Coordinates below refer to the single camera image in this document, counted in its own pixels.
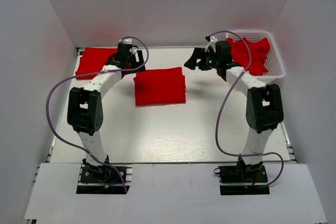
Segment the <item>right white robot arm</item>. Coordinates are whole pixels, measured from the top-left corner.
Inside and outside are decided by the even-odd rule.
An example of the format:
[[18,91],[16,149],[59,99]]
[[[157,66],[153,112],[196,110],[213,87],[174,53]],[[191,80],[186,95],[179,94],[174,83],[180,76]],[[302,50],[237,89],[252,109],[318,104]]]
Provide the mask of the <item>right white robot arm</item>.
[[261,166],[266,143],[278,124],[284,119],[280,88],[266,84],[252,76],[239,63],[233,61],[228,41],[206,37],[204,48],[194,48],[191,57],[184,64],[191,70],[215,69],[217,74],[247,98],[246,121],[248,136],[243,151],[237,155],[242,165],[237,168],[238,177],[247,182],[256,175]]

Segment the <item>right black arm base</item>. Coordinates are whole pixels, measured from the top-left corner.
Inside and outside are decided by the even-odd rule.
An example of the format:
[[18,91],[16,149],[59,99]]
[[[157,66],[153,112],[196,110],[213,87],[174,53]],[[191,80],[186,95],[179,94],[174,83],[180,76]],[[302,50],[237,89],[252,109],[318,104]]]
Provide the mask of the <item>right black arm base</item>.
[[246,165],[238,160],[235,165],[222,165],[214,169],[219,177],[222,196],[269,195],[268,177],[262,162]]

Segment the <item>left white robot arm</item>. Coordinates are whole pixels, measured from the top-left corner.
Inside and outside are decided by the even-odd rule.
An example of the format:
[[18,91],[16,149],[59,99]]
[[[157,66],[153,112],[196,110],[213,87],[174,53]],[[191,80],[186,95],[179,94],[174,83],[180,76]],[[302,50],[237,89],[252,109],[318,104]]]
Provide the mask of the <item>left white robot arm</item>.
[[102,99],[125,75],[144,71],[143,53],[131,38],[121,39],[117,52],[104,64],[102,74],[96,75],[81,88],[69,92],[67,122],[77,132],[86,154],[86,163],[95,166],[93,176],[101,182],[110,178],[111,168],[100,136],[103,124]]

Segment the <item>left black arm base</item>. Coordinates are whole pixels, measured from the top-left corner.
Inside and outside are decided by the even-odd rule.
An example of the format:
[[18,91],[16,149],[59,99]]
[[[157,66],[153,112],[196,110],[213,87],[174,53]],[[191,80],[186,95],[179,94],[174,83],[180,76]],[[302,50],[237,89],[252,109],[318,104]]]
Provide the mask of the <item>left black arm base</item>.
[[132,165],[93,166],[82,160],[76,194],[125,195],[131,186]]

